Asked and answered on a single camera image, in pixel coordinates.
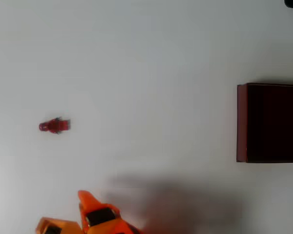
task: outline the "toy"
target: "toy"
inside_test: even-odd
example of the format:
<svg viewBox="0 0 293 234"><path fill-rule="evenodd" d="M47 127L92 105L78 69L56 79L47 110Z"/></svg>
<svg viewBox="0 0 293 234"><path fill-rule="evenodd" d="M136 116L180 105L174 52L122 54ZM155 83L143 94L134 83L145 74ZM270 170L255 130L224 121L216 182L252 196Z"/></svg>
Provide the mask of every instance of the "toy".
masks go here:
<svg viewBox="0 0 293 234"><path fill-rule="evenodd" d="M55 134L60 134L62 131L70 129L69 120L61 120L61 118L55 118L49 122L39 124L39 129L42 132L50 131Z"/></svg>
<svg viewBox="0 0 293 234"><path fill-rule="evenodd" d="M37 234L142 234L140 230L125 222L119 209L111 204L102 204L88 191L78 191L82 217L80 228L77 222L43 217Z"/></svg>

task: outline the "white surface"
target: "white surface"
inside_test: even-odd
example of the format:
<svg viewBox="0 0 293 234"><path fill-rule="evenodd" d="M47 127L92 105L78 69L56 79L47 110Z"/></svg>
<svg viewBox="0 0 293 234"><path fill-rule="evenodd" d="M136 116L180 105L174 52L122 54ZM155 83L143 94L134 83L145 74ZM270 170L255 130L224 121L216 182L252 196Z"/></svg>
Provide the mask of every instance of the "white surface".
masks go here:
<svg viewBox="0 0 293 234"><path fill-rule="evenodd" d="M243 193L251 233L293 234L293 164L235 162L236 85L272 77L293 80L283 0L1 0L0 234L137 173ZM70 132L38 131L57 116Z"/></svg>

